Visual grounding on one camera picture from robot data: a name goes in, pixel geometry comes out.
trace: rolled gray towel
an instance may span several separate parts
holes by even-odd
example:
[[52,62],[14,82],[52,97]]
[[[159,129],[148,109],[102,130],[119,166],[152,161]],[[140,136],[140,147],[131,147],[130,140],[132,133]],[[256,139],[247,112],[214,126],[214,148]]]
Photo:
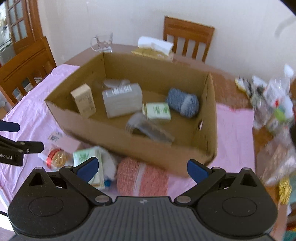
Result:
[[196,95],[175,88],[170,89],[166,102],[170,108],[187,118],[194,117],[199,110],[199,101]]

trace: barcode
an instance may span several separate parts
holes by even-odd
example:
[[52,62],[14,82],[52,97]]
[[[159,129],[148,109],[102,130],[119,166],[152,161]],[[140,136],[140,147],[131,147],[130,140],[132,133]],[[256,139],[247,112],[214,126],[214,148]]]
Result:
[[51,136],[50,140],[53,141],[53,142],[57,142],[59,140],[59,137]]

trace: pink towel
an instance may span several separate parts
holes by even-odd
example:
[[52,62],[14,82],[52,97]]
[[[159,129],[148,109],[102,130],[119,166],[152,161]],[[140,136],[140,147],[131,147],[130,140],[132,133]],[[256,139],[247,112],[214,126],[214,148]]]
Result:
[[[255,170],[252,127],[254,112],[233,110],[217,104],[218,154],[209,165],[227,172],[239,172],[243,167]],[[131,158],[118,166],[117,190],[126,196],[170,196],[174,200],[196,183]]]

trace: cardboard box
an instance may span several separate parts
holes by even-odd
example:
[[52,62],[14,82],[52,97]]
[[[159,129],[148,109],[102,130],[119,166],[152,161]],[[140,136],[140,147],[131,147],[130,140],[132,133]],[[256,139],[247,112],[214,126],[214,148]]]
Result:
[[[187,119],[171,111],[171,122],[162,127],[175,137],[172,145],[127,133],[125,126],[131,115],[107,118],[102,97],[105,79],[139,83],[143,103],[164,102],[171,87],[194,93],[200,100],[199,113]],[[70,94],[85,83],[91,87],[97,109],[89,119],[78,114]],[[188,176],[189,159],[209,164],[217,154],[216,102],[211,74],[187,66],[132,54],[102,53],[65,79],[45,101],[66,133],[176,175]]]

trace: paper towel roll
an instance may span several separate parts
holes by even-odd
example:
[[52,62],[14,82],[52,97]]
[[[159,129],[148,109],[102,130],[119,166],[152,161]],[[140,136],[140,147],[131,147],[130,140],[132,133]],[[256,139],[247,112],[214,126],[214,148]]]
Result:
[[139,48],[151,48],[155,51],[160,51],[164,53],[165,55],[169,55],[172,51],[174,44],[160,40],[155,39],[147,36],[141,36],[138,40],[138,47]]

